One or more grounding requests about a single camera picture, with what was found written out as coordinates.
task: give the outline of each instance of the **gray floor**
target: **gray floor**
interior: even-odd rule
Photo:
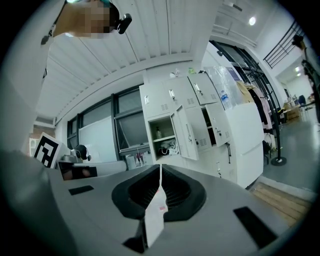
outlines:
[[[320,126],[316,111],[304,113],[300,121],[284,124],[280,131],[281,155],[286,165],[264,166],[263,176],[299,189],[317,192],[320,183]]]

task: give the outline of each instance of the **clothing rack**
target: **clothing rack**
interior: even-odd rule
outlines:
[[[275,133],[276,133],[276,140],[277,140],[277,157],[271,160],[271,164],[274,166],[283,166],[287,163],[287,159],[283,156],[281,156],[281,142],[280,142],[280,129],[279,129],[279,122],[278,122],[278,113],[275,113],[274,109],[277,110],[276,104],[271,96],[271,93],[269,91],[269,88],[265,84],[262,78],[262,74],[258,72],[258,65],[254,65],[251,60],[238,48],[236,47],[238,53],[242,56],[244,62],[247,64],[249,68],[249,73],[246,73],[243,68],[242,71],[246,73],[247,76],[251,76],[254,81],[257,84],[257,87],[262,91],[264,97],[267,99],[267,102],[270,106],[271,114],[273,116],[274,120],[274,128],[275,128]]]

